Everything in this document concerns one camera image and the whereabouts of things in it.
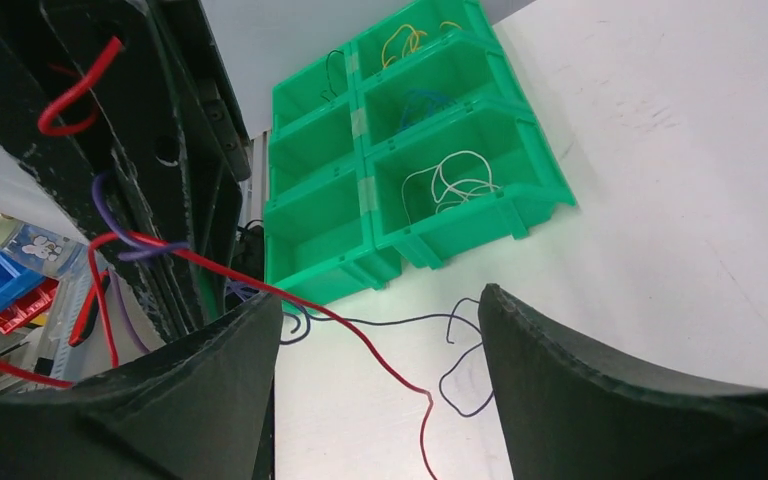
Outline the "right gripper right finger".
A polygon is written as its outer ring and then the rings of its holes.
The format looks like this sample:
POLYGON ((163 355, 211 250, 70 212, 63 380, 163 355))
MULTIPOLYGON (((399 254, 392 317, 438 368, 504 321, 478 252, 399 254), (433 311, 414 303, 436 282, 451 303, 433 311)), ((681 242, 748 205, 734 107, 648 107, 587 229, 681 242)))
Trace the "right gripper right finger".
POLYGON ((496 284, 484 352, 517 479, 768 479, 768 389, 631 356, 496 284))

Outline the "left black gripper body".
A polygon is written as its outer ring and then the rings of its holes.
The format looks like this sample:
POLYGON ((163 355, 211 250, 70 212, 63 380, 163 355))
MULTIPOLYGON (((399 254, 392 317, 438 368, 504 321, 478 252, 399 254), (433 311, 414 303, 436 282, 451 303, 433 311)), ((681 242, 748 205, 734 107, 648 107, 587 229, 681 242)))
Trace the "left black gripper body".
POLYGON ((86 238, 229 265, 246 129, 201 1, 0 1, 0 147, 86 238))

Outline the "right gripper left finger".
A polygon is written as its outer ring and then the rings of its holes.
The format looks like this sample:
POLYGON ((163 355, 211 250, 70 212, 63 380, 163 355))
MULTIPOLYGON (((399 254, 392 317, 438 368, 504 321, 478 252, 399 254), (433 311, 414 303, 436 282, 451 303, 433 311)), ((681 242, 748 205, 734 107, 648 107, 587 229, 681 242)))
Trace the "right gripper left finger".
POLYGON ((0 479, 269 479, 282 330, 261 294, 69 389, 0 396, 0 479))

